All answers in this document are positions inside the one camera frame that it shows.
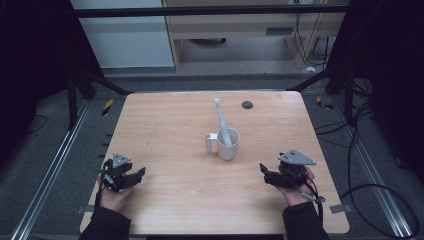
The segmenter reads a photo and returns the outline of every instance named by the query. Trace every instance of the cabinet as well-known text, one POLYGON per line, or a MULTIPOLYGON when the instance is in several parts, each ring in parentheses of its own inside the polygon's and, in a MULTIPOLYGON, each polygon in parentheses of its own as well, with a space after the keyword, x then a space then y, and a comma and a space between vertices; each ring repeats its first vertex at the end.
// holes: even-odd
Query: cabinet
MULTIPOLYGON (((162 7, 160 0, 71 2, 74 9, 162 7)), ((103 71, 125 73, 129 69, 174 66, 163 16, 82 18, 80 22, 103 71)))
MULTIPOLYGON (((314 0, 314 4, 345 3, 347 0, 314 0)), ((289 0, 162 0, 164 7, 284 5, 289 0)), ((344 13, 241 14, 166 17, 175 67, 184 39, 281 37, 287 42, 297 67, 303 68, 302 55, 308 54, 317 37, 336 36, 344 13), (300 52, 296 45, 304 46, 300 52)))

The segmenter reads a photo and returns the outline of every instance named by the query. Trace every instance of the white cabinet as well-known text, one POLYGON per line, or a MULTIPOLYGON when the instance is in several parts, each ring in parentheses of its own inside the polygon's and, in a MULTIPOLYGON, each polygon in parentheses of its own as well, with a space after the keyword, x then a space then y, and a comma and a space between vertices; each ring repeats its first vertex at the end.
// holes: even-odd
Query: white cabinet
MULTIPOLYGON (((161 0, 71 0, 74 9, 162 7, 161 0)), ((165 18, 81 18, 102 69, 174 67, 165 18)))

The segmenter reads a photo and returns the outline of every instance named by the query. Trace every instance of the sleeve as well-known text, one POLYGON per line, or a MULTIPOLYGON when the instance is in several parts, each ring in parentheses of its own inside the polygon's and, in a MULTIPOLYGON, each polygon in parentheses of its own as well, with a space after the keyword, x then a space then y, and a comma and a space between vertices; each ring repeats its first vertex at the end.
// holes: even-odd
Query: sleeve
POLYGON ((128 240, 131 219, 109 210, 96 207, 87 228, 81 233, 80 240, 116 239, 128 240))
POLYGON ((288 240, 329 240, 312 202, 289 206, 283 212, 288 240))

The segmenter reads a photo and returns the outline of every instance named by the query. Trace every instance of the wooden table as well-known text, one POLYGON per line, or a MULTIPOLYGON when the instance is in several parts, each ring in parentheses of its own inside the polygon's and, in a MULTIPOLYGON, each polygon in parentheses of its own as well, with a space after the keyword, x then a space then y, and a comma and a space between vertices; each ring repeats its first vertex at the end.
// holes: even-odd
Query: wooden table
MULTIPOLYGON (((109 150, 131 157, 133 173, 146 167, 143 181, 123 214, 130 232, 161 234, 282 234, 281 193, 265 184, 259 163, 278 171, 278 154, 297 149, 317 162, 311 166, 324 207, 328 233, 349 229, 333 180, 298 92, 140 93, 127 97, 109 150), (238 155, 221 160, 213 146, 206 153, 204 134, 219 131, 214 98, 221 100, 227 124, 241 139, 238 155), (251 101, 252 109, 242 102, 251 101)), ((94 204, 97 186, 89 204, 94 204)), ((91 217, 86 212, 85 229, 91 217)))

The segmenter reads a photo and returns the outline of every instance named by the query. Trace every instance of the aluminum rail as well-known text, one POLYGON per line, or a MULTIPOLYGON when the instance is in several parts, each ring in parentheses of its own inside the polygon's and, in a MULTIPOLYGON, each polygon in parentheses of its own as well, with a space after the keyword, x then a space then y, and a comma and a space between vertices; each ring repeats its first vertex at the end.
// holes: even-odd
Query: aluminum rail
POLYGON ((18 226, 12 233, 12 240, 24 240, 28 238, 31 229, 37 220, 37 217, 42 207, 44 206, 44 203, 47 200, 50 190, 56 181, 60 169, 65 162, 69 150, 71 149, 71 146, 82 126, 82 123, 85 120, 85 116, 87 115, 91 100, 84 100, 84 103, 84 106, 82 106, 82 109, 80 110, 78 121, 76 122, 74 128, 69 130, 66 134, 61 146, 59 147, 59 150, 56 153, 56 156, 54 157, 43 181, 40 184, 40 187, 38 188, 18 226))
MULTIPOLYGON (((336 97, 330 96, 330 98, 332 99, 333 103, 335 103, 334 105, 340 117, 346 121, 346 118, 342 113, 343 108, 340 100, 336 97)), ((350 126, 347 126, 346 130, 349 136, 353 137, 354 130, 350 126)), ((368 152, 365 146, 363 145, 361 139, 358 139, 358 142, 354 146, 354 149, 356 150, 355 152, 357 154, 358 161, 361 164, 365 174, 367 175, 369 182, 387 186, 387 184, 383 180, 383 177, 380 175, 377 168, 375 167, 371 157, 368 155, 368 152)), ((395 235, 398 237, 410 236, 412 234, 412 231, 392 194, 389 191, 380 188, 374 189, 374 193, 395 235)))

